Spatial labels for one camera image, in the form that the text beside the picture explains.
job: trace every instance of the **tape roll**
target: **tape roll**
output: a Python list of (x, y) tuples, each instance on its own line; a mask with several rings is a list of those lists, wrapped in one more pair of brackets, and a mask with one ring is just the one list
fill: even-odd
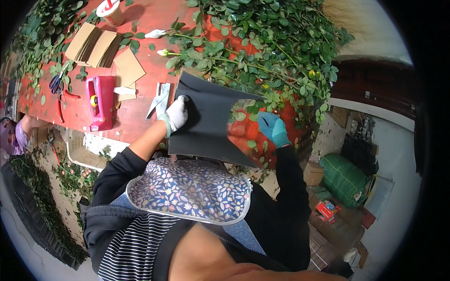
[(91, 98), (90, 98), (90, 104), (91, 104), (93, 107), (96, 107), (97, 105), (99, 105), (99, 104), (97, 103), (97, 95), (91, 96)]

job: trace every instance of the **paper cup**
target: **paper cup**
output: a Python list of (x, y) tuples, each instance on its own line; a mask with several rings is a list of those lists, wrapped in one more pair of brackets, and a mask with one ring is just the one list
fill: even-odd
[(97, 8), (96, 14), (109, 23), (110, 26), (118, 27), (123, 24), (122, 11), (119, 7), (120, 0), (112, 0), (112, 8), (108, 9), (108, 1), (103, 1)]

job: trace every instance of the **zipper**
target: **zipper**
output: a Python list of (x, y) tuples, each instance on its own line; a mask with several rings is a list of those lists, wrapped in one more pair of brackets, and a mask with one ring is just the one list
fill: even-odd
[(217, 233), (215, 233), (214, 231), (212, 231), (212, 230), (208, 229), (207, 227), (205, 227), (205, 226), (203, 225), (203, 223), (201, 223), (201, 225), (202, 225), (202, 227), (203, 227), (204, 229), (206, 229), (207, 231), (209, 231), (210, 233), (212, 233), (214, 236), (216, 236), (217, 238), (219, 238), (219, 239), (222, 240), (223, 242), (226, 242), (226, 243), (228, 243), (228, 244), (230, 244), (230, 245), (232, 245), (232, 246), (234, 246), (234, 247), (236, 247), (236, 248), (243, 249), (243, 250), (247, 250), (247, 251), (251, 251), (251, 252), (256, 253), (256, 254), (258, 254), (258, 255), (260, 255), (260, 256), (263, 256), (263, 257), (265, 257), (265, 258), (267, 258), (267, 259), (270, 259), (271, 261), (276, 262), (279, 266), (281, 266), (282, 268), (284, 268), (286, 271), (290, 271), (284, 264), (280, 263), (279, 261), (277, 261), (277, 260), (275, 260), (275, 259), (273, 259), (273, 258), (271, 258), (271, 257), (269, 257), (269, 256), (263, 255), (263, 254), (261, 254), (261, 253), (259, 253), (259, 252), (256, 252), (255, 250), (247, 249), (247, 248), (245, 248), (245, 247), (242, 246), (242, 245), (236, 244), (236, 243), (234, 243), (234, 242), (230, 242), (230, 241), (228, 241), (227, 239), (225, 239), (225, 238), (223, 238), (222, 236), (220, 236), (220, 235), (218, 235)]

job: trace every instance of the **black jacket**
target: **black jacket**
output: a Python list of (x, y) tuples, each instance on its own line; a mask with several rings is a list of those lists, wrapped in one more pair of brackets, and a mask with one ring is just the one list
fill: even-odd
[[(246, 249), (220, 226), (203, 226), (221, 239), (238, 263), (256, 263), (275, 271), (305, 270), (310, 260), (307, 222), (311, 214), (306, 184), (292, 146), (279, 148), (276, 153), (276, 175), (280, 186), (277, 201), (272, 200), (260, 185), (252, 183), (250, 209), (245, 217), (267, 256)], [(126, 148), (107, 163), (95, 181), (94, 198), (87, 211), (81, 215), (84, 239), (95, 272), (116, 232), (127, 228), (137, 216), (145, 214), (140, 210), (127, 210), (108, 204), (125, 191), (128, 181), (144, 172), (146, 165), (146, 161)], [(176, 244), (195, 223), (182, 219), (166, 234), (155, 258), (154, 280), (167, 279)]]

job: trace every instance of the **pink tape dispenser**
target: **pink tape dispenser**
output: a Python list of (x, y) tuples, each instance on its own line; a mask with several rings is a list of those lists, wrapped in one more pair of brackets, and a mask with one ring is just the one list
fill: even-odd
[(86, 95), (92, 117), (88, 131), (107, 131), (113, 128), (113, 91), (112, 76), (93, 76), (86, 79)]

